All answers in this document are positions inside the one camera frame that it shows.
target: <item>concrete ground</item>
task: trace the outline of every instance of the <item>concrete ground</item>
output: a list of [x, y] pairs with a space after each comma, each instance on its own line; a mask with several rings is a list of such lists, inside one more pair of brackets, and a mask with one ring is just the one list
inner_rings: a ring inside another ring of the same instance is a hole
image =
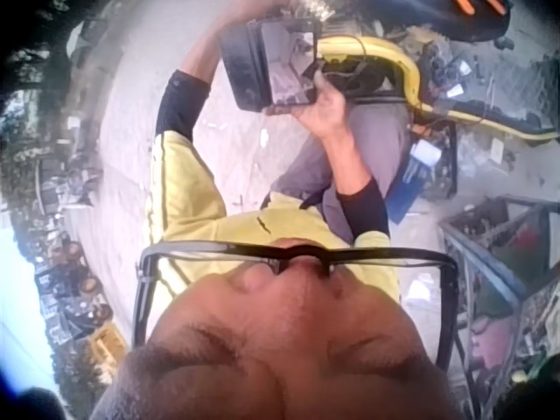
[[[129, 1], [135, 2], [134, 7], [119, 24], [119, 35], [99, 47], [122, 51], [100, 113], [104, 180], [94, 197], [95, 208], [66, 215], [70, 230], [103, 281], [115, 322], [127, 339], [137, 287], [135, 267], [144, 247], [144, 201], [159, 101], [173, 70], [228, 3]], [[287, 169], [307, 138], [291, 117], [267, 118], [240, 111], [223, 66], [194, 135], [229, 214], [257, 209], [271, 182]], [[458, 196], [440, 204], [419, 200], [400, 226], [391, 227], [396, 246], [440, 250], [438, 222], [486, 196], [514, 193], [560, 200], [558, 143], [531, 149], [505, 139], [515, 155], [514, 167], [509, 168], [489, 160], [491, 138], [481, 132], [461, 140]], [[402, 280], [404, 296], [412, 280], [414, 276]]]

